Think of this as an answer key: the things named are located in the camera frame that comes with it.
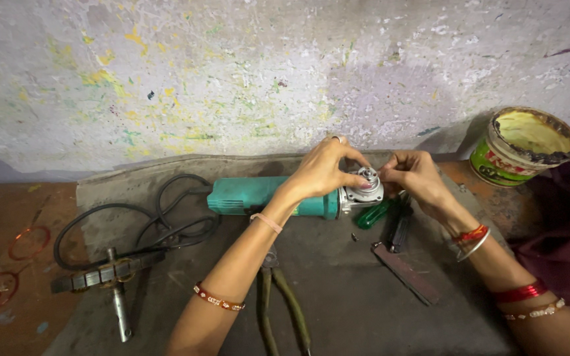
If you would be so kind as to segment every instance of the silver bangle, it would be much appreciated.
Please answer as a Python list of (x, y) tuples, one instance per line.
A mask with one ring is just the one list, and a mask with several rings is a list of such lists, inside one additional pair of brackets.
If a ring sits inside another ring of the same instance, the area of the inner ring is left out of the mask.
[(457, 255), (457, 262), (461, 262), (461, 261), (465, 260), (466, 258), (470, 257), (470, 255), (472, 255), (474, 252), (476, 252), (476, 250), (478, 250), (479, 247), (481, 247), (481, 245), (485, 242), (485, 240), (487, 240), (487, 237), (490, 235), (490, 232), (491, 232), (491, 229), (488, 228), (487, 232), (485, 233), (485, 236), (479, 241), (478, 244), (476, 244), (476, 246), (472, 247), (470, 252), (468, 252), (465, 256), (459, 258), (459, 256), (462, 253), (462, 251), (459, 251), (459, 254)]

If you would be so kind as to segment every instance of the dark red fabric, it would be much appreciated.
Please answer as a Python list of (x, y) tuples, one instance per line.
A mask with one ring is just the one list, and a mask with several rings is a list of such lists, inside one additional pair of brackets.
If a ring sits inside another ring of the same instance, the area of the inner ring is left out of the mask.
[(518, 261), (570, 305), (570, 162), (527, 182), (547, 231), (512, 246)]

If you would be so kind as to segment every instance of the woman's left hand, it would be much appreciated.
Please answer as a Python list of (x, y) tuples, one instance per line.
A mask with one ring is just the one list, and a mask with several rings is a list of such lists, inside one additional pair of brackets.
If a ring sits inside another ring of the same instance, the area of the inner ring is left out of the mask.
[(297, 171), (283, 183), (299, 200), (323, 196), (342, 186), (370, 188), (370, 183), (356, 174), (338, 169), (341, 158), (356, 161), (360, 166), (370, 166), (360, 151), (349, 145), (346, 137), (327, 137), (305, 157)]

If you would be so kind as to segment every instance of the forearm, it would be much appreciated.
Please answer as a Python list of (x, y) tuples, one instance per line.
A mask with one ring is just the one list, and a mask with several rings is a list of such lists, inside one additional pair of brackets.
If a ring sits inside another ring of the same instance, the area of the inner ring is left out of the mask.
[[(446, 217), (440, 222), (452, 236), (472, 231), (479, 226), (479, 222), (456, 201), (449, 203), (444, 211), (442, 216)], [(463, 247), (463, 250), (467, 252), (472, 246), (470, 244)], [(489, 236), (468, 259), (492, 292), (509, 291), (527, 286), (536, 280), (492, 236)], [(557, 297), (553, 293), (547, 292), (520, 302), (501, 303), (498, 304), (498, 308), (503, 313), (528, 315), (530, 311), (555, 303), (556, 300)], [(570, 355), (570, 310), (568, 309), (553, 315), (510, 320), (508, 325), (530, 355)]]
[[(297, 204), (298, 198), (284, 185), (262, 214), (283, 226)], [(202, 287), (218, 298), (241, 303), (276, 236), (269, 225), (255, 219), (203, 280)], [(216, 355), (237, 315), (194, 295), (173, 330), (169, 355)]]

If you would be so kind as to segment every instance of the green label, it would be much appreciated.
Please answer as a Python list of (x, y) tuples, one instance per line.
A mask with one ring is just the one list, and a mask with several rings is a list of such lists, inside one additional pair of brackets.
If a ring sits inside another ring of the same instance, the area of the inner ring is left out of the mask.
[(498, 158), (495, 153), (490, 150), (490, 147), (487, 145), (487, 142), (485, 142), (484, 138), (481, 140), (479, 145), (470, 156), (470, 164), (472, 165), (472, 168), (483, 179), (499, 186), (511, 187), (525, 183), (535, 176), (535, 174), (522, 175), (507, 172), (503, 168), (495, 166), (492, 162), (501, 161), (500, 158)]

